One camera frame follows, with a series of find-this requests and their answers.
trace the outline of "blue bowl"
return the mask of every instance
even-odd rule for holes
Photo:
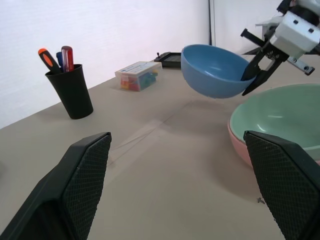
[[[186,82],[198,93],[214,99],[234,97],[254,81],[241,81],[248,64],[241,56],[210,45],[186,46],[181,53]]]

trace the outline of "bowl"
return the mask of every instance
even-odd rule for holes
[[[251,163],[251,159],[249,156],[249,152],[247,149],[247,145],[240,141],[231,131],[230,128],[230,123],[228,122],[228,131],[229,131],[229,135],[230,135],[230,139],[232,142],[232,145],[234,147],[234,150],[236,151],[236,153],[239,155],[240,158],[242,158],[242,160],[248,164],[250,167],[252,167],[252,163]]]
[[[320,84],[273,88],[237,107],[230,131],[243,144],[247,130],[278,136],[300,145],[320,161]]]
[[[210,45],[190,45],[181,53],[181,70],[189,86],[215,99],[242,93],[254,80],[241,81],[249,62],[225,49]]]

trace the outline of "textured black pad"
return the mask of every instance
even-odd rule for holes
[[[103,132],[71,145],[0,240],[86,240],[102,194],[111,140]]]
[[[88,238],[96,214],[104,187],[109,147],[107,137],[88,147],[62,195],[79,240]]]
[[[260,192],[286,240],[320,239],[320,167],[296,143],[244,133]]]

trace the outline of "pink bowl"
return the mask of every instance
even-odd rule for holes
[[[243,143],[242,141],[240,141],[231,131],[230,128],[230,121],[228,121],[228,131],[229,131],[229,135],[230,135],[230,139],[232,142],[232,145],[236,151],[236,153],[240,156],[240,158],[242,158],[242,160],[248,164],[251,168],[252,167],[252,163],[251,163],[251,159],[249,156],[249,152],[247,149],[247,145],[245,143]],[[320,160],[315,161],[318,165],[320,165]]]

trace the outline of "white wall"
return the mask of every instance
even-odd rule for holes
[[[0,128],[60,100],[38,56],[73,47],[89,88],[157,52],[209,43],[208,0],[1,0]]]
[[[212,0],[214,1],[215,45],[243,54],[257,46],[242,38],[242,31],[262,37],[262,27],[255,24],[279,15],[277,7],[282,0]]]

